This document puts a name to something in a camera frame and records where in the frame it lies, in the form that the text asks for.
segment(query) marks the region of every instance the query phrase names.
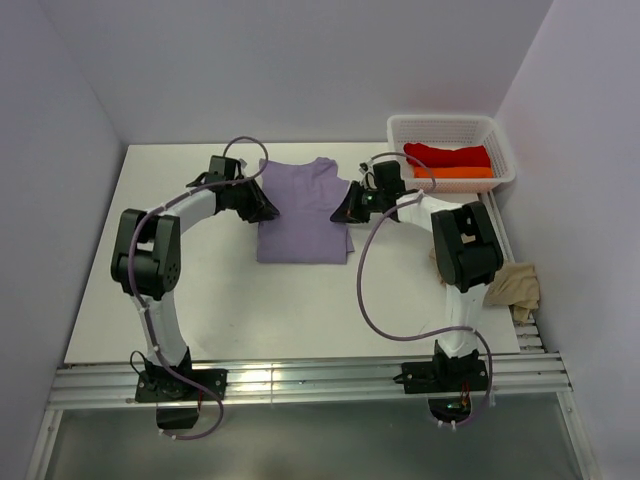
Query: white wall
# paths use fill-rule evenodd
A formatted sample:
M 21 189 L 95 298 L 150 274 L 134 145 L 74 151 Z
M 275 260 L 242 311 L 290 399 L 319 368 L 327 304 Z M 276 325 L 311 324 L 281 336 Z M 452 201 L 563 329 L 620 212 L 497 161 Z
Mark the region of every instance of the white wall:
M 0 477 L 23 478 L 121 144 L 35 1 L 0 2 Z
M 605 478 L 640 468 L 640 33 L 637 0 L 555 0 L 498 119 L 518 159 L 498 200 L 542 284 Z
M 551 0 L 41 0 L 128 143 L 381 140 L 493 115 Z

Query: red cloth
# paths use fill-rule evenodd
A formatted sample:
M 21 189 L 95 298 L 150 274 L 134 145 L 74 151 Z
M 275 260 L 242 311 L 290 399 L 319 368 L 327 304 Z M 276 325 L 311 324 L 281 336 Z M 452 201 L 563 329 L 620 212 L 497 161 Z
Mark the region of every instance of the red cloth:
M 487 167 L 448 167 L 430 168 L 436 178 L 493 178 L 493 172 Z M 426 168 L 413 167 L 415 178 L 431 178 Z
M 404 153 L 422 160 L 427 167 L 447 168 L 447 167 L 485 167 L 491 168 L 491 159 L 485 148 L 464 147 L 458 150 L 443 150 L 441 148 L 429 147 L 422 143 L 406 143 Z M 414 160 L 407 159 L 410 165 L 422 167 Z

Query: beige cloth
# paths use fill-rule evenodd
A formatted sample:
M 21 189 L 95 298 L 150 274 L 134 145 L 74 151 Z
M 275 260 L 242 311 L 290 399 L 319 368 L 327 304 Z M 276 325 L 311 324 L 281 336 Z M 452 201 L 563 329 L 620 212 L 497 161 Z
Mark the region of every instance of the beige cloth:
M 433 248 L 429 258 L 436 267 L 438 280 L 444 285 Z M 487 305 L 513 306 L 513 319 L 526 322 L 531 310 L 537 310 L 540 302 L 540 284 L 533 263 L 505 263 L 496 272 L 484 301 Z

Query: lavender shirt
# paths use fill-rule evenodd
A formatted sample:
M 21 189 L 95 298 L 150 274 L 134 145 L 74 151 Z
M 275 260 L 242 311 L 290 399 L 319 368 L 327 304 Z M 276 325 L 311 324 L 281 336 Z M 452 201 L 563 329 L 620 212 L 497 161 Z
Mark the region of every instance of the lavender shirt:
M 329 220 L 349 189 L 349 182 L 338 178 L 335 160 L 269 161 L 262 179 L 262 190 L 280 216 L 258 226 L 258 262 L 347 263 L 354 250 L 349 229 Z

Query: white work surface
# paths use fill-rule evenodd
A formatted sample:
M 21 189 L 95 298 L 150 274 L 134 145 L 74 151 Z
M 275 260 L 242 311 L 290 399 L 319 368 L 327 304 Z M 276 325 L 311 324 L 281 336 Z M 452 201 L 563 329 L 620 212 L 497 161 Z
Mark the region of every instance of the white work surface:
M 205 171 L 224 145 L 131 146 L 109 209 L 65 362 L 126 362 L 146 351 L 138 313 L 109 274 L 120 214 L 170 200 Z M 360 179 L 358 165 L 384 143 L 268 144 L 270 158 L 303 164 L 318 156 L 338 162 L 340 177 Z M 260 148 L 238 144 L 229 155 L 257 169 Z M 466 203 L 472 194 L 440 198 Z M 370 224 L 354 226 L 356 252 L 347 265 L 263 265 L 256 262 L 257 226 L 228 211 L 182 236 L 182 274 L 176 308 L 195 360 L 273 360 L 425 355 L 434 340 L 392 342 L 365 324 L 356 300 L 356 268 Z M 415 335 L 444 324 L 445 289 L 428 258 L 432 235 L 387 222 L 364 270 L 364 298 L 384 331 Z M 485 307 L 479 326 L 493 353 L 520 351 L 506 307 Z

